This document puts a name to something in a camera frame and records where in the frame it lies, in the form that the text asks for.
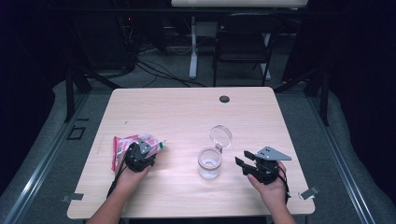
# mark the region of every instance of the metal rail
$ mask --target metal rail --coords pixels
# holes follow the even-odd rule
[[[52,164],[55,162],[59,154],[60,146],[62,145],[67,134],[73,128],[72,124],[76,121],[77,116],[81,112],[83,106],[86,104],[88,97],[89,96],[87,94],[82,94],[78,98],[78,101],[76,103],[75,115],[68,123],[64,124],[64,126],[61,128],[58,135],[56,136],[52,147],[50,148],[48,153],[44,155],[41,162],[35,168],[35,171],[33,172],[26,186],[24,187],[20,197],[8,213],[8,216],[4,222],[5,224],[22,222],[23,216],[26,214],[30,204],[35,198],[35,195],[43,184],[47,174],[50,172],[50,168],[52,167]]]
[[[309,98],[307,98],[307,100],[308,100],[308,103],[309,103],[311,109],[314,111],[315,118],[316,118],[318,124],[320,125],[320,128],[326,135],[326,138],[327,138],[329,145],[332,149],[331,153],[332,153],[332,158],[335,163],[335,167],[337,168],[337,170],[341,176],[341,179],[344,182],[346,191],[349,194],[350,200],[352,201],[353,205],[355,206],[356,212],[357,212],[359,218],[361,219],[361,223],[375,224],[375,219],[374,219],[373,215],[371,214],[366,202],[364,201],[364,198],[361,194],[361,190],[359,189],[359,186],[356,183],[352,173],[350,173],[347,163],[344,159],[344,156],[341,153],[341,150],[340,150],[339,146],[337,145],[337,142],[334,139],[334,136],[332,135],[331,126],[326,126],[320,118],[320,114],[318,112],[318,102],[313,97],[309,97]]]

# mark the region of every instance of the tripod leg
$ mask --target tripod leg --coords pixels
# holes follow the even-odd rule
[[[96,80],[100,81],[101,83],[107,85],[109,88],[111,88],[113,90],[120,88],[119,85],[115,84],[114,82],[109,81],[105,77],[101,77],[99,74],[97,74],[89,69],[86,69],[81,66],[78,69],[80,69],[83,73],[87,74],[88,76],[95,78]]]
[[[308,84],[304,88],[305,97],[314,97],[317,95],[320,86],[323,84],[324,70],[318,71],[318,74],[309,79]]]
[[[290,81],[290,82],[288,82],[288,83],[286,83],[286,84],[283,84],[283,85],[281,85],[280,87],[274,89],[274,92],[282,92],[282,91],[285,91],[285,90],[287,90],[288,88],[290,88],[290,87],[296,85],[297,83],[303,81],[304,79],[306,79],[306,78],[312,76],[312,75],[315,74],[317,71],[318,71],[318,68],[313,69],[313,70],[311,70],[311,71],[309,71],[309,72],[303,74],[302,76],[297,77],[297,78],[293,79],[292,81]]]
[[[81,93],[88,94],[92,90],[91,84],[88,82],[84,73],[79,70],[74,70],[73,83],[76,85],[78,91]]]
[[[64,122],[68,122],[75,112],[75,104],[74,104],[74,88],[73,88],[73,78],[72,78],[72,71],[69,68],[66,74],[66,102],[67,102],[67,115]]]
[[[327,107],[329,104],[329,79],[330,74],[327,71],[324,71],[320,95],[320,117],[326,126],[329,126],[329,122],[327,121]]]

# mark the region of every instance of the black device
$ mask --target black device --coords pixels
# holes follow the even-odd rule
[[[146,167],[154,165],[156,154],[146,158],[149,152],[152,150],[152,147],[141,138],[139,138],[138,141],[139,144],[133,142],[128,146],[128,149],[122,158],[120,169],[118,170],[116,177],[114,178],[113,182],[111,183],[111,187],[108,190],[107,197],[111,194],[111,192],[113,192],[114,188],[117,186],[120,175],[127,167],[132,171],[139,173],[142,172]]]
[[[251,174],[264,185],[271,184],[276,181],[277,178],[280,178],[286,187],[285,201],[287,203],[290,196],[286,173],[279,167],[277,161],[291,161],[291,157],[275,150],[272,147],[264,147],[256,154],[244,151],[244,155],[246,158],[255,161],[256,167],[245,164],[241,159],[235,157],[235,163],[242,167],[243,175]],[[279,175],[279,170],[284,173],[285,178]]]
[[[155,154],[146,158],[151,147],[144,141],[129,145],[125,154],[125,164],[134,172],[142,172],[146,167],[153,166]]]

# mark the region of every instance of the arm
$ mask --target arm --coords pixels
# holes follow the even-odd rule
[[[278,162],[280,168],[286,172],[286,168],[282,162]],[[282,177],[285,177],[283,172],[279,172]],[[288,207],[285,204],[285,185],[279,178],[275,182],[264,185],[260,183],[253,175],[247,175],[247,179],[251,185],[260,193],[262,201],[273,217],[276,224],[295,224],[294,218],[291,216]]]
[[[149,168],[150,166],[146,167],[140,173],[135,173],[129,168],[124,169],[117,182],[117,186],[95,214],[93,214],[88,223],[119,223],[123,206],[137,188],[140,181],[147,175]]]

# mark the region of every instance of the table leg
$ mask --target table leg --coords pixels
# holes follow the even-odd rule
[[[190,62],[190,78],[197,77],[197,36],[195,33],[195,17],[191,17],[191,62]]]
[[[268,42],[270,41],[270,34],[262,34],[262,38],[264,38],[264,43],[265,45],[268,45]],[[267,66],[266,63],[261,63],[260,64],[260,69],[262,70],[262,76],[264,76],[264,71],[265,67]],[[271,80],[271,75],[270,75],[270,70],[268,69],[267,76],[265,77],[266,81]]]

